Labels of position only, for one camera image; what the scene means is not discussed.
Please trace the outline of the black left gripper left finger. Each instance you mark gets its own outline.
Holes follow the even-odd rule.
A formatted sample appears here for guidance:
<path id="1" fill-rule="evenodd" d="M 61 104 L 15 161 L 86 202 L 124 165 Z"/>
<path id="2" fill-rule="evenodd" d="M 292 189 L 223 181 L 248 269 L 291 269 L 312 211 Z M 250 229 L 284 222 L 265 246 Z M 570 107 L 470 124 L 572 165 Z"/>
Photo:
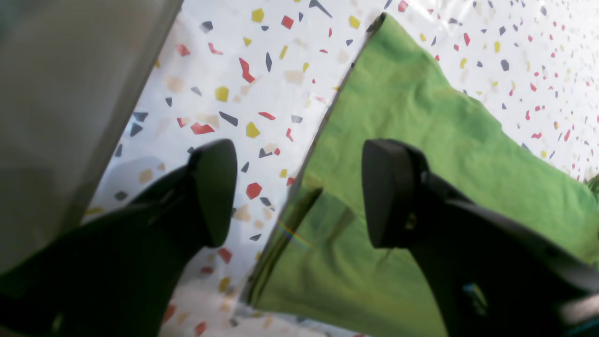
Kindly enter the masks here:
<path id="1" fill-rule="evenodd" d="M 27 337 L 156 337 L 188 262 L 226 240 L 233 141 L 195 149 L 128 205 L 1 275 L 3 329 Z"/>

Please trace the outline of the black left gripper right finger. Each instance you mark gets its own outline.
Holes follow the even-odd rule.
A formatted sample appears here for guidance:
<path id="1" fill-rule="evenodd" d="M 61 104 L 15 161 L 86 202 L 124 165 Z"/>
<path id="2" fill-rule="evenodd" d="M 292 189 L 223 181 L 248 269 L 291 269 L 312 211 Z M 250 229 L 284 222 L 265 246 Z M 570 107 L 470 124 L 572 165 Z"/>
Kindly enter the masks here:
<path id="1" fill-rule="evenodd" d="M 410 252 L 450 337 L 598 335 L 598 272 L 477 205 L 419 149 L 367 140 L 361 174 L 373 247 Z"/>

